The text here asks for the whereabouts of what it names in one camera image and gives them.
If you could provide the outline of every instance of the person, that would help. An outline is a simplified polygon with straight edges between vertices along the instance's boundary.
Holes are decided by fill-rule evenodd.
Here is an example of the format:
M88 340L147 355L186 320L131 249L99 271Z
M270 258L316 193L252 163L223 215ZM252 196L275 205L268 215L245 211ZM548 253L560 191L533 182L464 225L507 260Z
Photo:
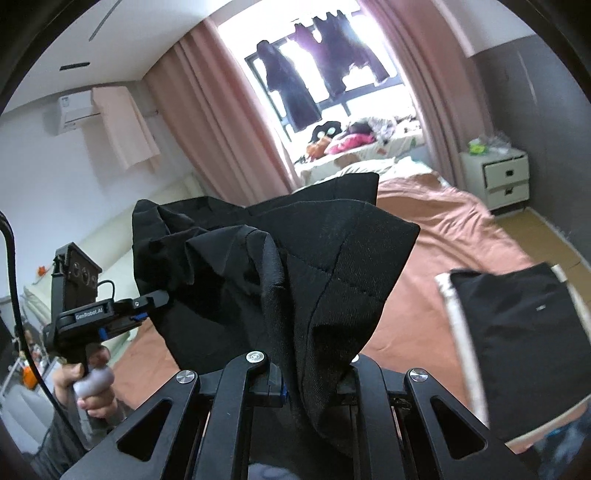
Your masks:
M105 347L99 348L88 359L92 368L107 365L111 355ZM33 467L41 480L59 480L59 478L94 445L99 443L115 426L121 423L130 409L115 397L112 384L104 391L86 398L75 399L73 384L82 379L82 364L62 365L53 373L54 396L74 427L80 442L72 438L70 429L62 418L54 413L53 421L39 450L34 455L24 454L25 460ZM104 427L93 426L86 421L88 417L105 419Z

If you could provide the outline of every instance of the cable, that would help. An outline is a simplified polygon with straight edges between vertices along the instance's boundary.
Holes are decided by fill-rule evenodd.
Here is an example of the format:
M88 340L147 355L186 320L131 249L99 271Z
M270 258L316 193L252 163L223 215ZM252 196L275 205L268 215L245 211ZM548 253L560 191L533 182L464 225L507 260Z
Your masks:
M25 330L22 325L21 306L18 303L17 267L16 250L14 245L14 233L12 232L10 223L8 223L7 218L2 212L0 212L0 230L2 230L4 241L6 242L6 254L8 263L8 288L10 290L10 299L12 303L12 313L14 315L15 329L17 331L18 339L20 340L21 345L24 345L22 351L25 353L27 362L29 362L29 367L31 367L33 375L35 376L37 383L39 383L39 386L43 390L43 393L47 396L47 398L51 402L51 405L53 405L53 408L55 409L56 413L63 420L64 424L66 425L66 428L70 430L70 433L72 434L72 439L79 444L79 447L82 449L82 452L85 452L86 448L84 447L82 441L78 437L78 434L76 433L73 425L70 423L70 420L68 420L65 412L63 411L62 406L51 394L49 388L47 388L47 385L45 384L43 377L39 373L39 370L37 369L37 366L33 361L33 356L27 348L27 339L25 337Z
M105 283L110 283L112 285L113 295L111 295L111 300L114 300L115 299L115 282L113 280L102 280L96 284L96 287L98 288L101 285L104 285Z

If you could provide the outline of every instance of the finger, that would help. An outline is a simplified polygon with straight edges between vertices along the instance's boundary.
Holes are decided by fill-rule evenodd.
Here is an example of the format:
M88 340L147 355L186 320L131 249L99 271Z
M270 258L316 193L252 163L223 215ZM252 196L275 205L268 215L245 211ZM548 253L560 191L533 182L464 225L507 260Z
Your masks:
M68 389L69 387L82 378L84 369L82 364L66 364L58 368L52 375L53 379L53 393L56 399L62 405L68 403Z
M111 360L111 353L105 346L101 346L96 352L88 357L88 364L92 368L104 367Z
M110 405L96 410L88 410L88 415L96 419L108 419L117 413L117 399L114 399Z
M115 392L112 388L108 388L98 395L93 395L87 398L78 399L78 406L84 410L97 410L102 407L107 407L115 399Z
M75 381L81 379L83 374L82 364L65 364L54 372L53 384L56 387L68 388Z

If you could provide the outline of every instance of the sleeve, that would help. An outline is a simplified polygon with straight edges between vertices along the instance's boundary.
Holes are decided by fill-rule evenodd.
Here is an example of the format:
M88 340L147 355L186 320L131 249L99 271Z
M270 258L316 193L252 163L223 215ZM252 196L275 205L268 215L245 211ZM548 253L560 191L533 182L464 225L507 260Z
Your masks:
M123 402L118 401L118 412L109 419L109 428L87 432L85 431L87 425L84 425L84 419L81 418L75 404L72 405L70 401L67 407L62 408L78 434L78 438L87 448L82 448L80 442L72 437L70 429L64 424L61 416L55 413L39 451L31 459L31 466L41 480L59 480L90 448L99 443L117 424L122 422L126 417L126 412L131 410Z

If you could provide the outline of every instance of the nightstand drawer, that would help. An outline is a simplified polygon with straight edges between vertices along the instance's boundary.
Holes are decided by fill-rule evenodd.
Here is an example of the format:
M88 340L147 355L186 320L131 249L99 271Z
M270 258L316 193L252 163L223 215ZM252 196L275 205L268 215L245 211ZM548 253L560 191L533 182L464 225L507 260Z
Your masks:
M530 177L527 157L500 161L484 166L484 178L487 190L519 183Z
M488 192L486 197L486 206L490 210L511 205L512 203L523 202L530 198L530 184L523 181L515 185L507 185Z

